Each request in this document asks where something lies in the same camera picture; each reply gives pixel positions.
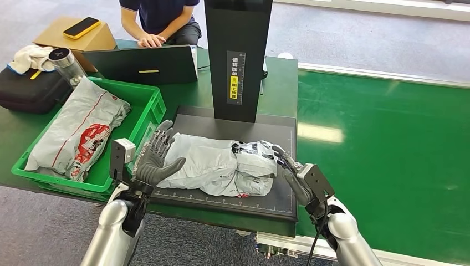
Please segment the person's hand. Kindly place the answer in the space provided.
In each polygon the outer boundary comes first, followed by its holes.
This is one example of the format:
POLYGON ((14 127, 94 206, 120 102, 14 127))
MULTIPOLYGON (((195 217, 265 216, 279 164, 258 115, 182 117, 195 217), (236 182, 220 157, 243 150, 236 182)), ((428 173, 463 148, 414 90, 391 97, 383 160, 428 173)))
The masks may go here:
POLYGON ((138 38, 137 45, 140 48, 156 48, 166 43, 166 39, 160 35, 144 33, 138 38))

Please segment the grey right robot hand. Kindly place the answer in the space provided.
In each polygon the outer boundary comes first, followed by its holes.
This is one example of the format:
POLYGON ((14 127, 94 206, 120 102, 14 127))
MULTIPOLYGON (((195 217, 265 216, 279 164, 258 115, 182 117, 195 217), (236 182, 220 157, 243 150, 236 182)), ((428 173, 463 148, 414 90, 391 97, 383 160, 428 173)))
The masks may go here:
POLYGON ((311 190, 305 186, 305 182, 297 176, 303 165, 296 162, 289 153, 278 145, 273 145, 272 150, 277 158, 277 164, 282 168, 280 175, 288 182, 299 204, 306 206, 312 198, 311 190))

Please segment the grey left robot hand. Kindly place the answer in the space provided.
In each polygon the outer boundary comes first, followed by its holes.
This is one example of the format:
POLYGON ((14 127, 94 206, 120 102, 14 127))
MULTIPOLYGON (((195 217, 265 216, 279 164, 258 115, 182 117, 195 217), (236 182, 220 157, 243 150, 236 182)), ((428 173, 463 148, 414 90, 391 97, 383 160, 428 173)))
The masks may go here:
POLYGON ((145 142, 144 148, 134 164, 135 179, 150 186, 156 186, 164 179, 178 172, 186 162, 179 157, 165 164, 167 153, 174 143, 173 121, 165 120, 145 142))

